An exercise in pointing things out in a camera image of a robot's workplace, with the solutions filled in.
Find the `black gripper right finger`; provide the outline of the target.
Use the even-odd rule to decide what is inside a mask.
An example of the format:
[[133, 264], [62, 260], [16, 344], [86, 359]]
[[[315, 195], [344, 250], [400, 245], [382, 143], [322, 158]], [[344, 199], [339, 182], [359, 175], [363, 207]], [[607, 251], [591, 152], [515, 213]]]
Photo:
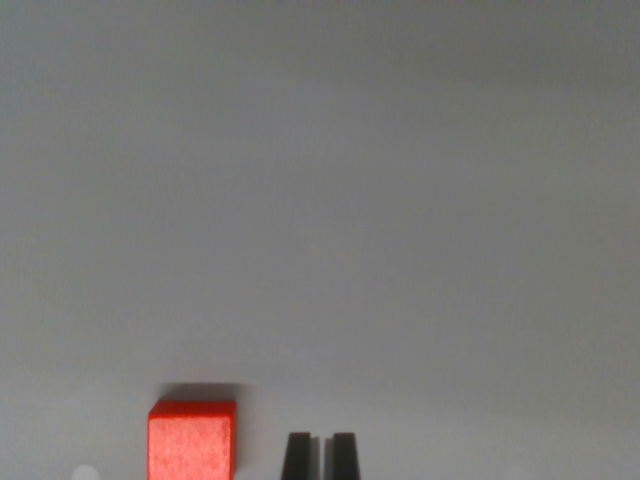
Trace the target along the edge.
[[351, 432], [333, 435], [333, 479], [360, 480], [356, 435]]

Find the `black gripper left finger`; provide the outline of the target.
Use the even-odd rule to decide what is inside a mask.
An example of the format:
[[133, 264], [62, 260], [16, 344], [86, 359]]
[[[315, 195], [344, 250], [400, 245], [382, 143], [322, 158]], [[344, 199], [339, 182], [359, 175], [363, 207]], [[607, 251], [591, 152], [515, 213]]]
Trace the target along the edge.
[[288, 436], [281, 480], [309, 480], [311, 472], [311, 434], [292, 432]]

